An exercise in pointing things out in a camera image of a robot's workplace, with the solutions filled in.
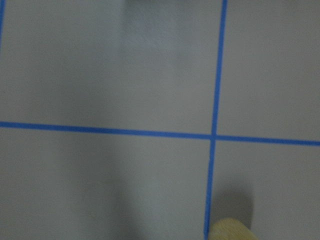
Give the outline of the tan bamboo cup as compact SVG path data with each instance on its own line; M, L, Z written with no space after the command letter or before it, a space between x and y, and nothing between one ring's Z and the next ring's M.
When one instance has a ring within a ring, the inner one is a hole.
M224 218L215 222L209 230L208 240L258 240L255 234L241 221Z

